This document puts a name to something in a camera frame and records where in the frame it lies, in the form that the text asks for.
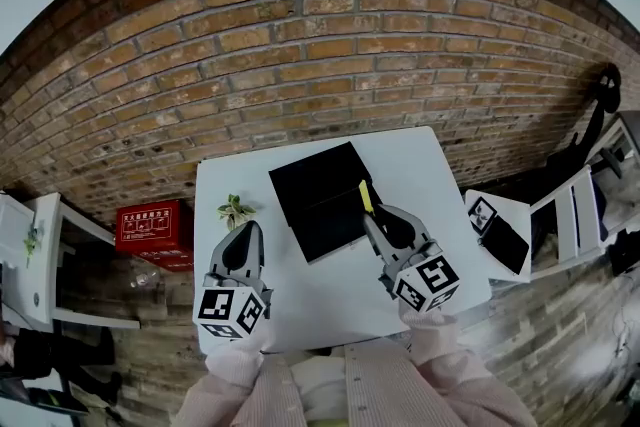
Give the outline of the small green potted plant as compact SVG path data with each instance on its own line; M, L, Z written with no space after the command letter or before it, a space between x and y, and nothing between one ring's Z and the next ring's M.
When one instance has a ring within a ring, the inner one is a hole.
M227 201L217 208L217 214L231 232L251 220L256 210L250 205L242 204L239 195L229 194Z

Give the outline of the person's right forearm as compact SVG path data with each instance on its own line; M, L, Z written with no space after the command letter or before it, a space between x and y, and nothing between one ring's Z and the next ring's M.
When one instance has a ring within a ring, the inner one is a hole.
M411 360L425 380L442 395L480 394L493 390L497 380L482 359L458 341L454 316L438 310L418 313L404 303L399 316L410 330Z

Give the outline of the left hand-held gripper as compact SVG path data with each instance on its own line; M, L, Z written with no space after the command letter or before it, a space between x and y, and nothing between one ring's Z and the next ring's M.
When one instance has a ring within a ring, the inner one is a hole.
M225 340L246 339L270 317L273 290L260 277L264 266L263 232L248 221L214 248L210 269L196 301L194 322Z

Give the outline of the red metal box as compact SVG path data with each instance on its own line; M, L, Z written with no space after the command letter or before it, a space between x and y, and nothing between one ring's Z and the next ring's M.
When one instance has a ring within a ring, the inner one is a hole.
M194 212L182 200L120 208L115 248L169 272L192 272Z

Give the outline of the white wooden chair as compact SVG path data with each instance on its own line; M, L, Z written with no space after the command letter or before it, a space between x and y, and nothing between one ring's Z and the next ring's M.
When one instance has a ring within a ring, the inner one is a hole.
M529 244L522 270L516 275L480 245L482 236L476 233L487 275L493 280L528 283L581 265L604 253L600 215L588 165L531 206L493 194L468 190L464 195L467 213L478 197L486 199L497 210L497 217L504 219ZM533 271L533 220L546 207L551 209L552 223L556 226L557 262L546 269Z

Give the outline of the small green plant sprig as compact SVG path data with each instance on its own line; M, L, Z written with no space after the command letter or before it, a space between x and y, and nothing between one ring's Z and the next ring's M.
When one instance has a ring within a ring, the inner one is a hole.
M42 222L39 222L39 223L33 222L27 231L27 235L23 240L25 251L26 251L26 264L25 264L26 268L29 267L31 259L34 253L36 252L36 250L41 247L43 232L44 232L44 224Z

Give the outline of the person's pink shirt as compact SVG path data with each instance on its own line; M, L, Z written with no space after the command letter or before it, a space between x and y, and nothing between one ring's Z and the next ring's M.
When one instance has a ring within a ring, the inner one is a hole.
M236 414L219 421L216 409L207 405L205 376L188 390L172 427L307 427L301 394L284 358L264 356L251 394ZM345 381L347 427L537 427L518 396L499 380L479 395L442 395L403 347L385 339L346 348Z

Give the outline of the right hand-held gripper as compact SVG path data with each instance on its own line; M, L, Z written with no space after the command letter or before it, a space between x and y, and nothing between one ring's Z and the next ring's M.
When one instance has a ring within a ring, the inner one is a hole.
M363 226L384 265L379 281L393 299L418 313L443 306L458 290L461 279L431 239L420 219L402 209L379 204L374 217L365 213Z

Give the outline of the plant print picture frame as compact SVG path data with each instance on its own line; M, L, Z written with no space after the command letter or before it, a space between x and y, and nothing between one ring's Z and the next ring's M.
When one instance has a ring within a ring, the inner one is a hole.
M497 210L483 197L478 197L468 210L471 225L479 236L485 234L497 216Z

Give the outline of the black bag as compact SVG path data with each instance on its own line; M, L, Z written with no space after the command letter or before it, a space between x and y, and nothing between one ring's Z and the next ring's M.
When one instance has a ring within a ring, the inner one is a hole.
M628 272L640 261L640 231L618 233L616 241L607 248L614 276Z

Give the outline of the black box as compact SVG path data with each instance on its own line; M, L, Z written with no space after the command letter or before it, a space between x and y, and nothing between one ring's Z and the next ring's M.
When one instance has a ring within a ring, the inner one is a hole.
M361 182L367 185L372 205L382 203L350 142L273 169L269 176L309 264L365 235Z

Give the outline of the white desk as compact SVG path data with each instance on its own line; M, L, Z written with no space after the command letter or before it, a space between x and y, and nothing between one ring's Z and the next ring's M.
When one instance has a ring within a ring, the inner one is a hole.
M51 333L56 321L115 329L140 328L135 319L120 319L80 313L57 305L56 280L59 256L68 248L61 241L65 221L111 246L114 235L62 201L59 193L40 196L26 203L35 213L40 244L22 267L3 270L3 304L7 320L20 327Z

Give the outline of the yellow-green plastic piece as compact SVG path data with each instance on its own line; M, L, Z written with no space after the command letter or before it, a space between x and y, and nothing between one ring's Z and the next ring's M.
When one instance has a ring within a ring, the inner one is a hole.
M365 212L370 215L370 216L374 216L375 215L375 211L374 211L374 207L373 207L373 203L370 197L370 193L369 193L369 189L368 189L368 184L366 180L361 180L359 183L359 191L360 191L360 195L361 195L361 199L362 199L362 203L363 203L363 207Z

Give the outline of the black flat case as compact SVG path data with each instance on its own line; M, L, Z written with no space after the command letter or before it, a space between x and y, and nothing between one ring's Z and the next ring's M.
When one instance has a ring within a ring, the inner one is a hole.
M496 217L488 226L480 245L498 262L518 275L529 251L529 244L504 219Z

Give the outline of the person's left forearm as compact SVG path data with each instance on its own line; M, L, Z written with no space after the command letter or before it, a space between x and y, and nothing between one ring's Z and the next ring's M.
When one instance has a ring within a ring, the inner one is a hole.
M215 420L236 414L253 391L264 362L262 350L268 342L264 334L230 342L206 358L207 375L203 385L207 405L216 409Z

